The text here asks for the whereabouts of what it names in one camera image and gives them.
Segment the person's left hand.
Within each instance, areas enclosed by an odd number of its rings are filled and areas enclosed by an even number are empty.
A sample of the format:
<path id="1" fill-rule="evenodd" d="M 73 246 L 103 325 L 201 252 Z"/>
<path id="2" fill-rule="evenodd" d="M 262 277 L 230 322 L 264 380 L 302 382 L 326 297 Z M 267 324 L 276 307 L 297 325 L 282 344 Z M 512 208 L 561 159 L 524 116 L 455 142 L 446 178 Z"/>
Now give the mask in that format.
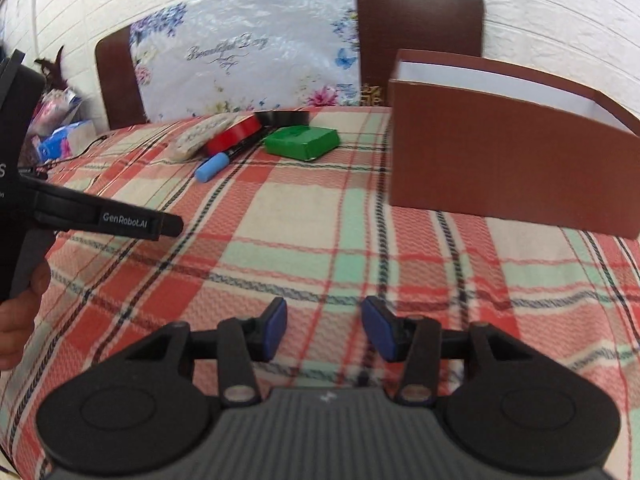
<path id="1" fill-rule="evenodd" d="M 35 318 L 51 281 L 49 263 L 43 260 L 35 268 L 28 289 L 16 298 L 2 302 L 0 309 L 0 368 L 13 370 L 20 364 L 24 349 L 35 329 Z"/>

